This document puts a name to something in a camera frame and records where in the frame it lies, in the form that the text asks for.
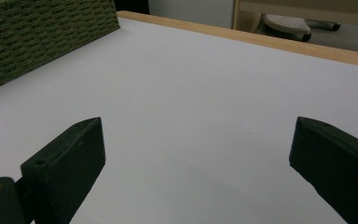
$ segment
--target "white table surface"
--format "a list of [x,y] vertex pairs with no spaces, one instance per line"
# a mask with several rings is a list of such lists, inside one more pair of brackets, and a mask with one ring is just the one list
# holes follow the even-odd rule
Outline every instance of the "white table surface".
[[0,176],[102,117],[107,161],[72,223],[345,223],[289,166],[298,116],[358,137],[358,66],[120,19],[0,87]]

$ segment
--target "woven basket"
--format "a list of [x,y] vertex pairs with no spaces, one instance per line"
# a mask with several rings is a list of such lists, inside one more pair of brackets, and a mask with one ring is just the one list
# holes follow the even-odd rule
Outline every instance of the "woven basket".
[[118,28],[113,0],[1,0],[0,86]]

